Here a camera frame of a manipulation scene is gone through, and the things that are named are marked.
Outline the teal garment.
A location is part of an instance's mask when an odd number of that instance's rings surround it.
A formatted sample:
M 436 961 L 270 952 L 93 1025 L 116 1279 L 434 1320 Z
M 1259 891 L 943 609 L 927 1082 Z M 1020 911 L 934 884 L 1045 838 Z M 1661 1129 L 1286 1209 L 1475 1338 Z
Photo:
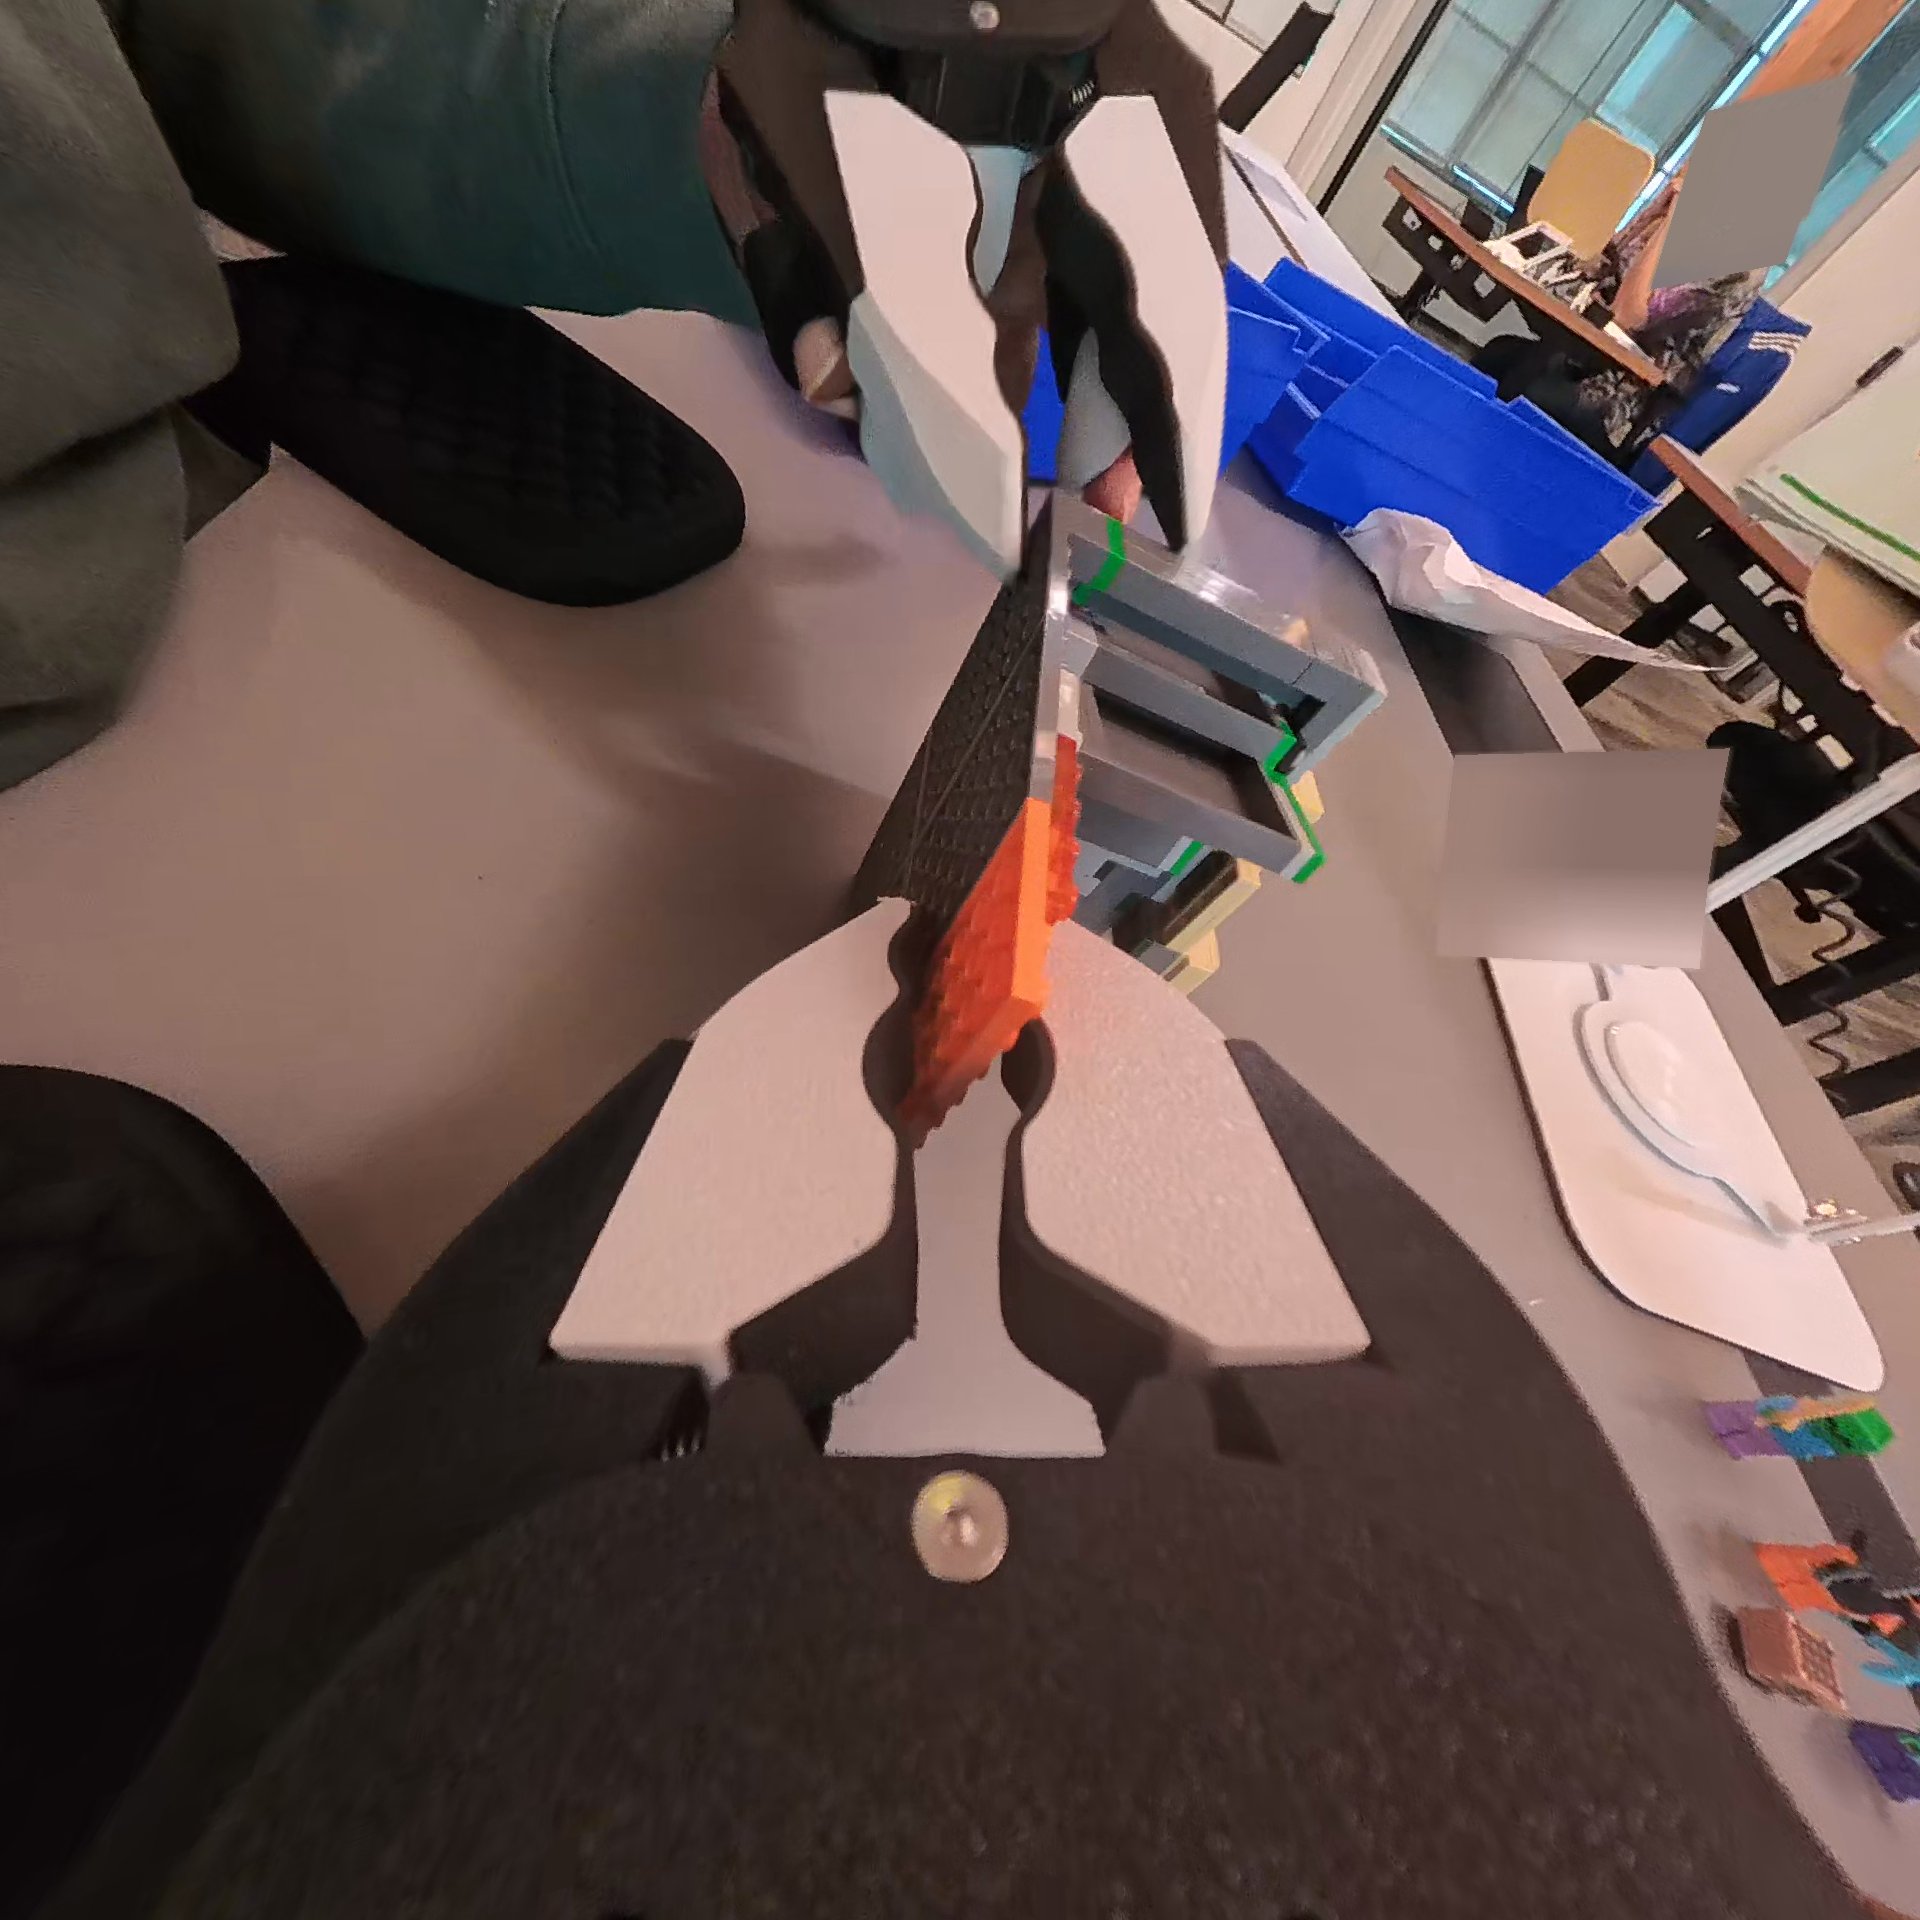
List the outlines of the teal garment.
M 275 252 L 754 323 L 702 170 L 720 2 L 107 5 L 191 200 Z

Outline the orange black toy figure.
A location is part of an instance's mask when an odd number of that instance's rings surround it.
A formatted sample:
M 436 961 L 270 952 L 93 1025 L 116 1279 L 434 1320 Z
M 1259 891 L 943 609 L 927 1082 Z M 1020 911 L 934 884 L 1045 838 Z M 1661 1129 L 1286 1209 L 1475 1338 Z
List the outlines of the orange black toy figure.
M 1865 1677 L 1918 1695 L 1915 1563 L 1895 1563 L 1884 1577 L 1863 1547 L 1856 1538 L 1852 1545 L 1754 1543 L 1752 1552 L 1788 1611 L 1838 1620 L 1861 1645 Z

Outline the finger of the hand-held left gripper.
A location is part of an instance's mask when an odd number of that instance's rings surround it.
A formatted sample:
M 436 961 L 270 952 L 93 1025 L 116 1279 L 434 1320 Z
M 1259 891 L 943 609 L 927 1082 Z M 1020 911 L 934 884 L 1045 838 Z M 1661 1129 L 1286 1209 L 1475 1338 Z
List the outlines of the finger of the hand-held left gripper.
M 997 577 L 1020 570 L 1025 443 L 972 275 L 968 152 L 882 91 L 829 91 L 859 289 L 848 359 L 859 452 L 904 514 L 938 516 Z
M 1104 95 L 1072 123 L 1050 159 L 1038 239 L 1059 484 L 1082 491 L 1127 450 L 1161 539 L 1186 550 L 1211 520 L 1220 468 L 1225 243 L 1152 98 Z

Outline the yellow chair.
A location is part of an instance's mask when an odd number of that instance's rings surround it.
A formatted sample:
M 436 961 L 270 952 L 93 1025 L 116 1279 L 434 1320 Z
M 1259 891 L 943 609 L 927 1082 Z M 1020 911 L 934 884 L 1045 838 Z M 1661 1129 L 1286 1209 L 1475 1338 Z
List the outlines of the yellow chair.
M 1636 204 L 1654 166 L 1647 148 L 1591 116 L 1561 141 L 1527 216 L 1561 234 L 1575 257 L 1595 257 Z

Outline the person's left hand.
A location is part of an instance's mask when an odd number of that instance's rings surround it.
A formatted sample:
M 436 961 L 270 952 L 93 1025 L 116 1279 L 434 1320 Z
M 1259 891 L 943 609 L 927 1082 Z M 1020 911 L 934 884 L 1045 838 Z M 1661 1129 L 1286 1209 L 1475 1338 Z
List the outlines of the person's left hand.
M 804 323 L 793 341 L 793 359 L 800 395 L 818 411 L 857 425 L 859 393 L 841 323 L 832 318 Z M 1134 520 L 1143 504 L 1143 479 L 1129 445 L 1086 479 L 1082 500 L 1109 518 Z

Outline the blue striped jacket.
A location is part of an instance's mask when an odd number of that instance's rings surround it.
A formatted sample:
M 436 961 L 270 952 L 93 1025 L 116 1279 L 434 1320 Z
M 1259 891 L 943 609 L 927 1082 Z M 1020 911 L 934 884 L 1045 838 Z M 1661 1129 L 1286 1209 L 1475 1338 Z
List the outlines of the blue striped jacket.
M 1711 450 L 1779 386 L 1809 336 L 1809 323 L 1756 295 L 1668 373 L 1656 436 L 1688 452 Z

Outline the dark cloth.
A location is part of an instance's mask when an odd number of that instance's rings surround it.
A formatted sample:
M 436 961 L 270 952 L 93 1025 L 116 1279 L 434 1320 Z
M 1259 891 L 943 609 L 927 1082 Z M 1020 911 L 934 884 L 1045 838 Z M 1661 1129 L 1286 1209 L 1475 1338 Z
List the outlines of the dark cloth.
M 2 1068 L 2 1913 L 193 1686 L 364 1334 L 252 1166 L 157 1093 Z

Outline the small brown brick block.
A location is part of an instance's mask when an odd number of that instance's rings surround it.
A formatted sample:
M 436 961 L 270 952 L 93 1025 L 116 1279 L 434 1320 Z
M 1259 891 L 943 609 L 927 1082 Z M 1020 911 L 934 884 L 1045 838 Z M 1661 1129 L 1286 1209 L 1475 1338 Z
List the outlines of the small brown brick block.
M 1786 1606 L 1734 1609 L 1731 1641 L 1743 1672 L 1765 1693 L 1827 1716 L 1850 1713 L 1834 1650 Z

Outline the blue plastic bin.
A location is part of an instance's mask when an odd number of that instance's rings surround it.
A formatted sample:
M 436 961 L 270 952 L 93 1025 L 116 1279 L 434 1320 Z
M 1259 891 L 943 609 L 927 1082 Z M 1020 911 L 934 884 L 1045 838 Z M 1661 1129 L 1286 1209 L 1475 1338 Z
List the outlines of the blue plastic bin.
M 1386 350 L 1318 411 L 1316 425 L 1395 450 L 1450 443 L 1502 445 L 1513 425 L 1502 402 L 1406 350 Z
M 1361 377 L 1372 352 L 1338 329 L 1295 311 L 1266 282 L 1234 261 L 1222 270 L 1229 323 L 1227 398 L 1220 468 L 1275 416 L 1288 389 L 1320 409 Z
M 1481 568 L 1547 593 L 1650 516 L 1654 500 L 1554 420 L 1502 407 L 1513 425 L 1491 450 L 1384 450 L 1313 423 L 1284 493 L 1338 527 L 1372 509 L 1429 518 Z

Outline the green-headed toy figure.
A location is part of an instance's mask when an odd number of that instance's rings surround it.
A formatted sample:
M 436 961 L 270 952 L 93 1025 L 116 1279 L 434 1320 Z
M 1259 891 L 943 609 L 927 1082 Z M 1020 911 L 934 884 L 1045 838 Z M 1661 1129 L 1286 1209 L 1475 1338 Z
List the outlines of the green-headed toy figure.
M 1709 1400 L 1702 1402 L 1702 1420 L 1736 1461 L 1877 1456 L 1895 1438 L 1895 1427 L 1870 1395 Z

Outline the grey garment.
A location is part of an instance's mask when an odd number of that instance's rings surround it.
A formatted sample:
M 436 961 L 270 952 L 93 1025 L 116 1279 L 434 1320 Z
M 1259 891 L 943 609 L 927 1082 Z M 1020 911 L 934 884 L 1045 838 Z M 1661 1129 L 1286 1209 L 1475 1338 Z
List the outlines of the grey garment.
M 236 329 L 102 5 L 2 7 L 2 786 L 118 718 L 180 586 L 180 404 Z

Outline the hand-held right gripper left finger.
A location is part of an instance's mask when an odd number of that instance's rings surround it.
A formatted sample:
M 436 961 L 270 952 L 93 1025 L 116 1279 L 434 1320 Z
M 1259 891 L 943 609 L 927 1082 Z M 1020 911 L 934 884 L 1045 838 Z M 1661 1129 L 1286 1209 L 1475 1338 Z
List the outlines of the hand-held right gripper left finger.
M 918 1329 L 911 1154 L 886 1104 L 893 948 L 879 900 L 741 986 L 691 1038 L 550 1329 L 568 1363 L 777 1379 L 802 1411 Z

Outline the wooden office desk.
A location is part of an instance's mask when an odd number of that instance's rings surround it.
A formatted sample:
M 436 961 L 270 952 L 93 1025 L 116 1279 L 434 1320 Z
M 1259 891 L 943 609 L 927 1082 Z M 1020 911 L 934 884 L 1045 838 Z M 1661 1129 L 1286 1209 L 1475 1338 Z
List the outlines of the wooden office desk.
M 1654 359 L 1509 266 L 1397 166 L 1388 166 L 1384 180 L 1395 191 L 1384 229 L 1416 264 L 1418 284 L 1429 284 L 1481 320 L 1516 307 L 1543 345 L 1575 354 L 1588 370 L 1613 368 L 1641 393 L 1666 386 L 1668 375 Z
M 1681 445 L 1654 441 L 1652 464 L 1675 489 L 1647 532 L 1681 579 L 1663 600 L 1650 602 L 1622 638 L 1684 659 L 1675 654 L 1675 643 L 1691 634 L 1695 616 L 1716 613 L 1722 632 L 1745 645 L 1788 702 L 1772 729 L 1811 736 L 1840 773 L 1859 777 L 1854 791 L 1890 768 L 1913 766 L 1915 745 L 1909 736 L 1815 645 L 1809 623 L 1811 561 L 1747 516 Z M 1616 659 L 1591 659 L 1570 675 L 1570 695 L 1586 704 L 1629 668 Z

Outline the pale green instruction booklet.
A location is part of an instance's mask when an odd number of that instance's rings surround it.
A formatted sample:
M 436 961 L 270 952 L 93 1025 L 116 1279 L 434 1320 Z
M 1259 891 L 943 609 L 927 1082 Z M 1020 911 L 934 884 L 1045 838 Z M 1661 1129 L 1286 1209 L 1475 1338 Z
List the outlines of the pale green instruction booklet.
M 1740 479 L 1738 498 L 1918 595 L 1918 348 Z

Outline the grey brick building model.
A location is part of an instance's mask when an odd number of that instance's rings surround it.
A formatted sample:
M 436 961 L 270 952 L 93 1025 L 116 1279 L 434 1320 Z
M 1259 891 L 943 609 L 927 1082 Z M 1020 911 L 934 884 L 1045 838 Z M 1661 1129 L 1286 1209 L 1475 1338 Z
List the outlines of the grey brick building model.
M 920 925 L 909 1141 L 1043 1016 L 1061 925 L 1193 991 L 1263 877 L 1322 866 L 1309 779 L 1381 702 L 1363 648 L 1054 493 L 852 884 Z

